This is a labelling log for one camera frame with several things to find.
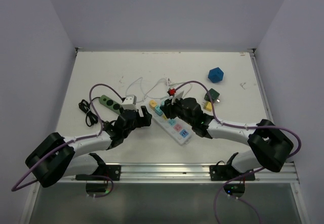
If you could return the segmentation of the dark green plug adapter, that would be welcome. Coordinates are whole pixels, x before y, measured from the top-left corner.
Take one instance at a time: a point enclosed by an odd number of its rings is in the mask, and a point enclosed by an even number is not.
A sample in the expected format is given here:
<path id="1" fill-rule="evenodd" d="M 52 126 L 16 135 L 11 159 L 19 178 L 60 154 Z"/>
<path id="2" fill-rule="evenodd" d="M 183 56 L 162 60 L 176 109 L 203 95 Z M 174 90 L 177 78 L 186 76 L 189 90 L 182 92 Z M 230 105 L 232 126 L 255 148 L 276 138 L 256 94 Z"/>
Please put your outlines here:
<path id="1" fill-rule="evenodd" d="M 219 103 L 220 102 L 219 96 L 220 93 L 217 92 L 215 89 L 211 88 L 209 89 L 208 93 L 205 94 L 204 100 L 211 103 Z"/>

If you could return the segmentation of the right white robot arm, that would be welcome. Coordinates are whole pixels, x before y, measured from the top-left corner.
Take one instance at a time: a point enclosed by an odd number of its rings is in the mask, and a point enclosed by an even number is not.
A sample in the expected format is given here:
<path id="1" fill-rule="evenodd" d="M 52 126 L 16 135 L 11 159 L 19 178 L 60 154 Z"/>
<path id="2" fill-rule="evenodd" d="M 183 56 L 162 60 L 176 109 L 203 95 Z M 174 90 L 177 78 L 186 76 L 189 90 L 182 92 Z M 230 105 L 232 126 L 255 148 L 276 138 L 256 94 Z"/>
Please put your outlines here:
<path id="1" fill-rule="evenodd" d="M 167 99 L 161 110 L 168 119 L 179 118 L 191 126 L 193 132 L 208 139 L 225 139 L 245 144 L 250 149 L 234 153 L 225 165 L 216 172 L 223 180 L 236 180 L 255 168 L 280 172 L 293 149 L 293 142 L 271 121 L 261 120 L 256 124 L 240 124 L 216 120 L 201 109 L 194 98 Z"/>

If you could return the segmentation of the teal plug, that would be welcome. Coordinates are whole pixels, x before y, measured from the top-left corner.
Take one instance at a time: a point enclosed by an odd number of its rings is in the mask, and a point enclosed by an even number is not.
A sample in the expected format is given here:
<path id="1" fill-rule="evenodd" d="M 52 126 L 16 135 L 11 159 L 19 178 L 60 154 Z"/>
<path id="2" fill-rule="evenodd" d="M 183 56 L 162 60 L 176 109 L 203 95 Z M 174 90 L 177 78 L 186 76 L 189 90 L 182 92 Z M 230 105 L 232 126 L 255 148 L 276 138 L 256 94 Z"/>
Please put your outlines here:
<path id="1" fill-rule="evenodd" d="M 154 111 L 158 116 L 162 116 L 164 114 L 160 108 L 160 105 L 155 106 Z"/>

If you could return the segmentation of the white power strip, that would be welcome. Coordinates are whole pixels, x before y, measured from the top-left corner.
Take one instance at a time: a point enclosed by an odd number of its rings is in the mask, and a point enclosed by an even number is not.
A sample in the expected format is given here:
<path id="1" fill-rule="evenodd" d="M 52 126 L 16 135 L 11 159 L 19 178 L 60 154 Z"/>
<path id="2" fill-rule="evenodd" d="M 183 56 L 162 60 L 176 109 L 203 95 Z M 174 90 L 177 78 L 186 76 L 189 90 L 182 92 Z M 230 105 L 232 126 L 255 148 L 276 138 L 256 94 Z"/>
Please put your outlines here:
<path id="1" fill-rule="evenodd" d="M 158 116 L 154 109 L 150 108 L 149 101 L 150 100 L 146 100 L 144 105 L 148 108 L 148 112 L 152 115 L 152 119 L 155 123 L 157 123 L 180 146 L 188 144 L 193 135 L 189 125 L 178 118 L 168 119 L 164 114 Z M 161 106 L 165 99 L 155 101 Z"/>

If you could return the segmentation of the blue plug adapter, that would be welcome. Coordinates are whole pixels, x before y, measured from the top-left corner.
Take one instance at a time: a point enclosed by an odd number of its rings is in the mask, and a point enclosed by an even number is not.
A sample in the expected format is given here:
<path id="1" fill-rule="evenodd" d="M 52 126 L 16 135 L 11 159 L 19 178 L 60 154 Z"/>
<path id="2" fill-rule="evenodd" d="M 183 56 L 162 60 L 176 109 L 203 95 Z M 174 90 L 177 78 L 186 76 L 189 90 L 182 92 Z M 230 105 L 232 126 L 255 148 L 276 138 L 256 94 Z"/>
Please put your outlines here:
<path id="1" fill-rule="evenodd" d="M 208 79 L 212 83 L 221 82 L 223 80 L 223 77 L 224 77 L 224 72 L 219 67 L 211 69 L 208 73 Z"/>

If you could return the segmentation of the green power strip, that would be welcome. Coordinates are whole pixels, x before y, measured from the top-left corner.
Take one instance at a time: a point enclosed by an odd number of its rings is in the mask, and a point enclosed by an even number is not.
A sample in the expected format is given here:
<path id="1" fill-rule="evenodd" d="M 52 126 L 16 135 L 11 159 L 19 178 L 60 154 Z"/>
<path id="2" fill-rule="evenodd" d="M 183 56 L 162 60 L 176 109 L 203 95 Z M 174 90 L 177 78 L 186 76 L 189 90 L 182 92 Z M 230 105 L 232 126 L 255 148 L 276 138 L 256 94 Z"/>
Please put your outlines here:
<path id="1" fill-rule="evenodd" d="M 102 95 L 99 98 L 99 103 L 106 107 L 107 109 L 111 110 L 112 112 L 120 115 L 120 111 L 122 109 L 121 104 L 119 104 L 118 102 L 114 101 L 113 99 L 111 99 L 110 97 L 106 96 L 106 95 Z"/>

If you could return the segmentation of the yellow plug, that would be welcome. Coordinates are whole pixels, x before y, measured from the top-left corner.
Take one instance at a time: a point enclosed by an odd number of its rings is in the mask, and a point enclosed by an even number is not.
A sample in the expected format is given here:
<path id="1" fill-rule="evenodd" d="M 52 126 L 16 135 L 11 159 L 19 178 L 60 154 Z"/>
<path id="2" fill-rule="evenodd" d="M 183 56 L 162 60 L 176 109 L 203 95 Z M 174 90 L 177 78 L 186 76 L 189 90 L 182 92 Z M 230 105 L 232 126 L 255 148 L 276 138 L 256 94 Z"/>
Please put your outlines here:
<path id="1" fill-rule="evenodd" d="M 209 101 L 205 101 L 202 103 L 202 107 L 204 110 L 211 112 L 212 111 L 212 103 Z"/>

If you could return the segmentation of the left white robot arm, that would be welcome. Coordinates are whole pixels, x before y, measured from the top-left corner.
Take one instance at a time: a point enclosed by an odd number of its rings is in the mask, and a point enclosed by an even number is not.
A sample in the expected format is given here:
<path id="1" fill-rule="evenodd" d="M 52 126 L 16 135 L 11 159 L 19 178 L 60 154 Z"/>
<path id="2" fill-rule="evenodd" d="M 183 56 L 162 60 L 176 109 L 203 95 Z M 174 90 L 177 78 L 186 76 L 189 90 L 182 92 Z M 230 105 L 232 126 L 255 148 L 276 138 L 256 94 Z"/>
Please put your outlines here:
<path id="1" fill-rule="evenodd" d="M 116 148 L 129 134 L 141 127 L 151 126 L 152 115 L 145 106 L 139 111 L 124 110 L 114 122 L 103 124 L 102 131 L 76 138 L 49 134 L 26 158 L 25 164 L 41 186 L 46 188 L 64 176 L 86 174 L 94 180 L 104 177 L 104 162 L 96 151 Z"/>

